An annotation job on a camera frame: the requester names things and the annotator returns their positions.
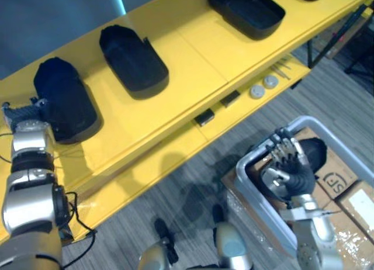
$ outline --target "black metal frame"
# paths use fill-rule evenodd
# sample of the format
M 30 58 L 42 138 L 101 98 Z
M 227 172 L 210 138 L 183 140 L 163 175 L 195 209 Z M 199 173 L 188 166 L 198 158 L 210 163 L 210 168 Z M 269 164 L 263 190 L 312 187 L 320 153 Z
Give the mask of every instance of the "black metal frame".
M 352 25 L 360 18 L 362 13 L 368 6 L 362 4 L 345 22 L 342 28 L 331 38 L 331 40 L 327 43 L 324 49 L 318 54 L 318 56 L 313 59 L 313 39 L 310 39 L 307 42 L 308 46 L 308 67 L 313 68 L 315 67 L 320 60 L 330 51 L 332 47 L 339 41 L 339 39 L 352 27 Z

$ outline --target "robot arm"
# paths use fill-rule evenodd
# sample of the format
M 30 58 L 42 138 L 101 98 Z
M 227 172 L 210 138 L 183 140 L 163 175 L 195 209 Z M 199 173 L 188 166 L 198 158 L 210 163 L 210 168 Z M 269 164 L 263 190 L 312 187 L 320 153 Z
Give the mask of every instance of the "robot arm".
M 302 270 L 343 269 L 331 213 L 320 209 L 311 196 L 315 177 L 307 156 L 286 130 L 276 134 L 280 142 L 271 151 L 274 162 L 262 171 L 261 181 L 270 196 L 288 203 L 280 215 L 292 224 L 299 265 Z
M 11 119 L 12 167 L 2 207 L 10 239 L 0 246 L 1 270 L 62 269 L 58 228 L 70 218 L 68 201 L 54 174 L 50 125 L 29 119 L 36 113 L 34 107 L 20 111 L 28 113 L 27 119 Z M 8 122 L 15 111 L 9 104 L 3 106 Z

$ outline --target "plastic crate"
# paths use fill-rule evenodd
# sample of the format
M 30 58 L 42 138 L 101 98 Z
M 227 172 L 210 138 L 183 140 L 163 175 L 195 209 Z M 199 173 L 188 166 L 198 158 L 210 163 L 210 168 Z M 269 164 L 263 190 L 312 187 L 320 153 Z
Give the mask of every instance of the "plastic crate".
M 311 116 L 301 116 L 286 126 L 292 134 L 296 134 L 305 127 L 311 128 L 319 138 L 321 138 L 326 145 L 360 177 L 360 179 L 374 187 L 374 173 L 319 120 Z M 237 177 L 235 186 L 243 197 L 245 197 L 249 205 L 251 205 L 257 216 L 269 227 L 271 232 L 273 232 L 273 235 L 284 250 L 295 257 L 297 250 L 295 234 L 251 182 L 245 172 L 246 166 L 254 165 L 261 158 L 265 157 L 268 154 L 266 146 L 272 145 L 273 142 L 269 138 L 266 138 L 264 141 L 254 146 L 251 152 L 239 160 L 236 165 Z

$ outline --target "round button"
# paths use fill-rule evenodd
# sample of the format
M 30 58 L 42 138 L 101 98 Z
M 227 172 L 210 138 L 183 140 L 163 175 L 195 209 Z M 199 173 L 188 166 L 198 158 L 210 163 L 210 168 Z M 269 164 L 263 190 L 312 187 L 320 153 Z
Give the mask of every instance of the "round button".
M 250 95 L 253 99 L 261 99 L 265 95 L 265 88 L 261 85 L 253 85 Z
M 264 85 L 267 89 L 275 88 L 279 83 L 279 80 L 274 75 L 268 75 L 264 78 Z

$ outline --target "wall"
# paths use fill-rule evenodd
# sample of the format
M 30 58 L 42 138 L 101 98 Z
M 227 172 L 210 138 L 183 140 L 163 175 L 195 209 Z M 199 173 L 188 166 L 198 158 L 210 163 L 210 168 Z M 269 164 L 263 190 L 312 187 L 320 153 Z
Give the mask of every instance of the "wall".
M 150 0 L 0 0 L 0 79 Z

